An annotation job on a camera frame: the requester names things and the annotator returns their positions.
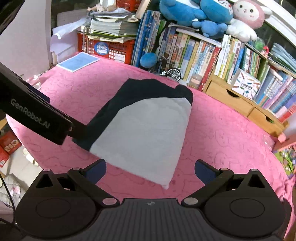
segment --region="pink bedsheet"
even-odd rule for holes
[[[66,114],[87,124],[110,100],[128,78],[156,78],[176,86],[177,83],[144,70],[101,58],[75,73],[55,67],[42,77],[41,92],[50,97],[51,104]],[[186,131],[180,160],[168,190],[138,176],[107,164],[107,173],[98,186],[123,198],[183,199],[203,186],[194,174],[194,163],[203,159],[217,169],[227,167],[235,173],[259,169],[278,197],[292,205],[292,187],[280,162],[270,151],[267,133],[236,111],[197,90]],[[84,168],[98,158],[81,149],[67,138],[58,146],[33,133],[10,117],[7,120],[22,144],[42,168],[65,173],[73,167]],[[289,228],[295,220],[292,214]]]

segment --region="pink plush toy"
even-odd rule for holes
[[[256,41],[254,29],[260,28],[265,18],[272,15],[272,11],[251,0],[239,0],[232,8],[234,15],[226,32],[242,42]]]

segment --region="bicycle wheel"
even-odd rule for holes
[[[167,72],[167,77],[178,82],[181,79],[181,72],[176,68],[169,69]]]

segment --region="drawer handle cutout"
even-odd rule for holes
[[[239,98],[239,96],[236,95],[235,93],[233,93],[233,92],[231,92],[231,91],[229,91],[229,90],[226,90],[226,91],[227,91],[227,93],[228,93],[230,96],[232,96],[232,97],[234,97],[234,98]]]
[[[269,123],[274,124],[274,121],[272,119],[270,119],[268,116],[265,116],[265,118]]]

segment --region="red plastic crate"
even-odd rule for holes
[[[131,64],[131,58],[133,55],[133,47],[135,45],[135,40],[129,40],[125,43],[116,43],[116,42],[105,42],[99,40],[88,39],[87,36],[84,36],[84,48],[83,45],[83,34],[78,33],[78,51],[86,52],[89,54],[95,54],[101,57],[113,59],[125,64]],[[106,46],[106,49],[98,49],[98,45]]]
[[[141,0],[116,0],[117,8],[124,8],[130,12],[137,11],[140,3]]]

